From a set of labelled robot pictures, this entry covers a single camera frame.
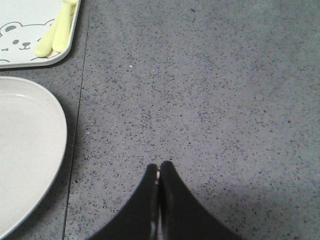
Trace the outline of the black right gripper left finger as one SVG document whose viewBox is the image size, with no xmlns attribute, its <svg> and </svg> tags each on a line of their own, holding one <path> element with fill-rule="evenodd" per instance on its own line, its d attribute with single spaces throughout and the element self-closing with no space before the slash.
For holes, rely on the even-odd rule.
<svg viewBox="0 0 320 240">
<path fill-rule="evenodd" d="M 91 240 L 156 240 L 158 238 L 158 167 L 149 164 L 143 178 L 118 214 Z"/>
</svg>

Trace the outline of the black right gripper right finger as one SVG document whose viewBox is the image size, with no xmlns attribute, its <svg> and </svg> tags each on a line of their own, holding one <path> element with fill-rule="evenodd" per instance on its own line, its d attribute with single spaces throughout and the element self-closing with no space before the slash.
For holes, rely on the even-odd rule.
<svg viewBox="0 0 320 240">
<path fill-rule="evenodd" d="M 160 209 L 165 240 L 240 240 L 192 195 L 174 164 L 160 166 Z"/>
</svg>

